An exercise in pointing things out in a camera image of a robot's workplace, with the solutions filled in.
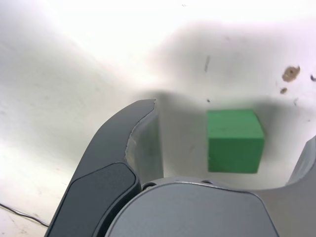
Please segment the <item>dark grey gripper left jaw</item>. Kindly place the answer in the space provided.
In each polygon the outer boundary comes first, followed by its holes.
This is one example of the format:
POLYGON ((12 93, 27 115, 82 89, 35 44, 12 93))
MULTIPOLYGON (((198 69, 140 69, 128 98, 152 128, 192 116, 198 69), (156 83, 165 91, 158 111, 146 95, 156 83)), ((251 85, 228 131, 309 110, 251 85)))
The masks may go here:
POLYGON ((103 237, 148 182, 163 177, 158 108, 136 101, 108 119, 85 150, 46 232, 103 237))

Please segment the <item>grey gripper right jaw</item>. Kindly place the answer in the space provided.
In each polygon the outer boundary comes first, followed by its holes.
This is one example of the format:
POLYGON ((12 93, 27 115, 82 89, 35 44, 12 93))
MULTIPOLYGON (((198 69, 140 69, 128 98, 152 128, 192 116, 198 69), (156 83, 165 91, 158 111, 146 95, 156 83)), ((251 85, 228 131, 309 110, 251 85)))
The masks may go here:
POLYGON ((133 198, 108 237, 313 237, 316 141, 310 139, 289 182, 265 190, 218 183, 163 182, 133 198))

